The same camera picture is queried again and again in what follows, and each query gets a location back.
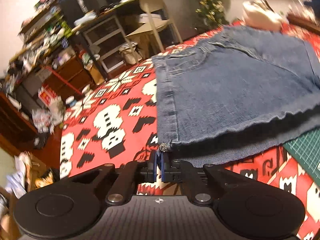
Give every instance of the chair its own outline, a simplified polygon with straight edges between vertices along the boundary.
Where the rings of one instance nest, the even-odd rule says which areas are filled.
[[[174,21],[169,16],[169,12],[167,10],[167,7],[163,0],[140,0],[140,8],[148,14],[149,22],[142,25],[140,28],[135,30],[134,32],[130,33],[126,36],[126,38],[130,38],[136,35],[142,35],[142,34],[153,34],[156,38],[156,41],[158,43],[158,46],[161,50],[161,52],[164,52],[164,47],[162,45],[159,32],[165,29],[169,24],[172,24],[174,32],[179,40],[180,43],[182,43],[181,36],[179,34],[179,31],[174,23]],[[160,9],[165,10],[167,13],[169,19],[168,20],[161,20],[161,19],[153,19],[151,16],[151,13]]]

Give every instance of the green cutting mat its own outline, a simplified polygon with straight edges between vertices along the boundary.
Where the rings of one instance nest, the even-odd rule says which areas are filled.
[[[320,185],[320,128],[313,129],[283,144],[300,166]]]

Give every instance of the grey cabinet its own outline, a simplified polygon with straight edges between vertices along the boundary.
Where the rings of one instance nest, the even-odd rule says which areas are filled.
[[[200,34],[196,29],[199,23],[199,16],[196,13],[196,9],[199,8],[199,0],[164,0],[164,2],[183,40]]]

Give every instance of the storage drawer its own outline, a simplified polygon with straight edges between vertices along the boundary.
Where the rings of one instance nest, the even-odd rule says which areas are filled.
[[[117,66],[121,62],[122,63],[120,65],[124,64],[122,56],[118,51],[111,54],[109,57],[106,57],[105,59],[103,59],[102,62],[104,63],[104,65],[107,67],[108,70],[110,70],[114,66]]]
[[[58,69],[58,74],[65,80],[71,79],[77,73],[83,70],[81,63],[78,61],[76,57],[71,58],[66,62],[62,68]]]
[[[84,88],[91,80],[90,74],[86,70],[83,70],[79,75],[71,79],[70,84],[76,88]]]
[[[43,82],[43,86],[45,85],[48,85],[53,91],[57,93],[61,89],[61,87],[64,85],[64,83],[59,78],[57,78],[54,74],[52,74]]]
[[[110,19],[103,24],[95,27],[93,30],[85,32],[88,38],[92,43],[100,40],[101,38],[109,35],[110,33],[116,31],[118,29],[118,25],[116,24],[115,19]]]
[[[118,33],[111,38],[101,42],[98,46],[101,48],[99,55],[103,57],[106,53],[117,48],[121,44],[125,43],[125,40],[121,33]]]

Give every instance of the christmas tree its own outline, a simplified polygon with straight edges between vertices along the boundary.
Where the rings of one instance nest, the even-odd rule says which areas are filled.
[[[204,19],[205,25],[211,29],[228,23],[224,17],[221,0],[202,0],[200,5],[201,8],[197,9],[196,12]]]

